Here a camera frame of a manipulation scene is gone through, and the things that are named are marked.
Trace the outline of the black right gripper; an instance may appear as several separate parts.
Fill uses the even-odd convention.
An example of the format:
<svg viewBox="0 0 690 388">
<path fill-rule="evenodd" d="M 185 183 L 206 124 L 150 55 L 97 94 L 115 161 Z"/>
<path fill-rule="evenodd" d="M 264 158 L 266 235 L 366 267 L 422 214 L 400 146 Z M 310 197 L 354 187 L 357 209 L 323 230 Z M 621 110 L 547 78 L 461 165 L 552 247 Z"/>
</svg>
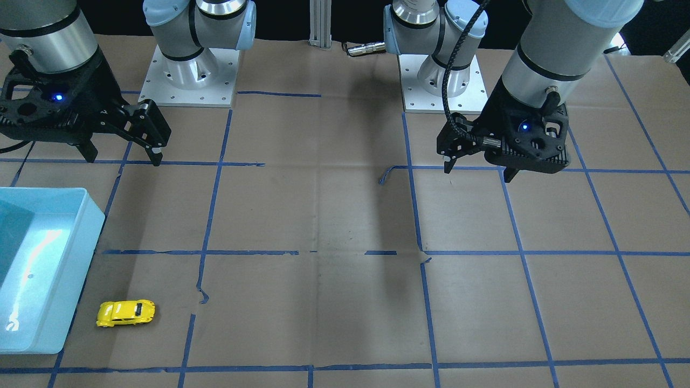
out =
<svg viewBox="0 0 690 388">
<path fill-rule="evenodd" d="M 144 148 L 152 165 L 163 159 L 171 128 L 152 99 L 127 104 L 100 47 L 81 66 L 64 73 L 40 73 L 25 51 L 2 91 L 2 134 L 13 140 L 75 145 L 89 164 L 98 150 L 94 133 L 116 134 Z"/>
</svg>

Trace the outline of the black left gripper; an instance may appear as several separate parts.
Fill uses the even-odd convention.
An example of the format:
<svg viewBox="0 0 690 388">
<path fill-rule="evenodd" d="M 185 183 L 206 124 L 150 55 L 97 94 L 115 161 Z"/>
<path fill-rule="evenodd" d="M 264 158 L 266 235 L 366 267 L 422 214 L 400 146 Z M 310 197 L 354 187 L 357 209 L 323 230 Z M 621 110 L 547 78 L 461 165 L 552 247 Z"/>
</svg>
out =
<svg viewBox="0 0 690 388">
<path fill-rule="evenodd" d="M 502 142 L 498 148 L 485 150 L 485 160 L 505 167 L 505 183 L 511 183 L 520 170 L 556 174 L 571 163 L 566 148 L 566 104 L 555 87 L 547 87 L 542 95 L 542 106 L 532 107 L 510 95 L 503 82 L 498 81 L 480 117 L 474 121 L 474 134 Z M 462 138 L 451 126 L 453 122 L 459 129 L 471 129 L 470 121 L 460 113 L 452 113 L 451 118 L 436 140 L 445 174 L 450 174 L 460 157 L 478 152 L 475 142 Z"/>
</svg>

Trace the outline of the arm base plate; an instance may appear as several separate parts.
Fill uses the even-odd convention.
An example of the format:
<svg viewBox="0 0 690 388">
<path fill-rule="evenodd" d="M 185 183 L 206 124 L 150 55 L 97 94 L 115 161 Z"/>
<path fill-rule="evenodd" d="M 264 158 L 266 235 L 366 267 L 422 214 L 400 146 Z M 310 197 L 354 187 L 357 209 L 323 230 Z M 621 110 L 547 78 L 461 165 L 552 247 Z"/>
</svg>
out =
<svg viewBox="0 0 690 388">
<path fill-rule="evenodd" d="M 240 54 L 212 47 L 194 59 L 173 61 L 156 47 L 138 100 L 152 99 L 160 107 L 231 108 Z"/>
<path fill-rule="evenodd" d="M 444 111 L 442 87 L 445 69 L 429 55 L 398 56 L 404 111 L 407 113 L 440 114 Z M 469 67 L 452 71 L 447 84 L 447 102 L 451 112 L 478 115 L 488 95 L 477 57 Z"/>
</svg>

